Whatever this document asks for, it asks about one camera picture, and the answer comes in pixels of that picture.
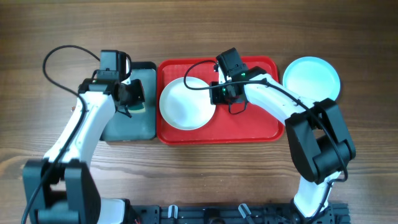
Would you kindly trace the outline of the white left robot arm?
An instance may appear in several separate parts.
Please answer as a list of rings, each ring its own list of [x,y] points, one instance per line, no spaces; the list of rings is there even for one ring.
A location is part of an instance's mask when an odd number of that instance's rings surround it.
[[[89,166],[107,123],[119,107],[144,102],[141,81],[86,79],[76,109],[57,142],[41,160],[26,162],[22,178],[25,223],[122,223],[125,201],[101,198]]]

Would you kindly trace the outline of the white plate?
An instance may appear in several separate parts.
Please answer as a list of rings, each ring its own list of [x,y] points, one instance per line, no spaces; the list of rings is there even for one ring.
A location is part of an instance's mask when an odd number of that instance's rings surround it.
[[[159,109],[172,127],[191,131],[204,126],[213,117],[216,106],[210,103],[209,85],[195,77],[177,78],[160,95]]]

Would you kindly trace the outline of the yellow green sponge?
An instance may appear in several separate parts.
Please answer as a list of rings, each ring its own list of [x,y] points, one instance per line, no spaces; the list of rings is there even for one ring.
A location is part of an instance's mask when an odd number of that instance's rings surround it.
[[[132,105],[128,108],[128,112],[130,113],[144,113],[145,111],[145,104]]]

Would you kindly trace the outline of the black water tray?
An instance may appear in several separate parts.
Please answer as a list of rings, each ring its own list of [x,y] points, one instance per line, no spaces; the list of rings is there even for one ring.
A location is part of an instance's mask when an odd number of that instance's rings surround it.
[[[145,108],[144,113],[130,113],[129,118],[117,112],[107,123],[100,139],[102,141],[143,141],[156,137],[156,76],[157,66],[153,62],[132,63],[130,77],[123,81],[130,84],[135,79],[140,79],[144,88]]]

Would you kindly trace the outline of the red plastic tray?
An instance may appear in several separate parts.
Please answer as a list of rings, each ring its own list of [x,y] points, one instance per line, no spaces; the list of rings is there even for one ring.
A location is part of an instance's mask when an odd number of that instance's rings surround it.
[[[162,90],[171,81],[181,78],[194,63],[212,58],[185,58],[163,61],[157,68],[157,103]],[[263,68],[275,81],[279,81],[277,66],[266,56],[243,56],[243,62],[252,68]],[[195,67],[188,76],[202,79],[207,84],[218,81],[212,63],[204,63]],[[168,145],[187,144],[225,144],[244,142],[271,142],[278,140],[284,132],[284,126],[276,118],[260,107],[248,104],[245,111],[232,115],[227,105],[216,106],[212,119],[203,127],[183,131],[173,128],[161,116],[160,109],[156,117],[157,137]]]

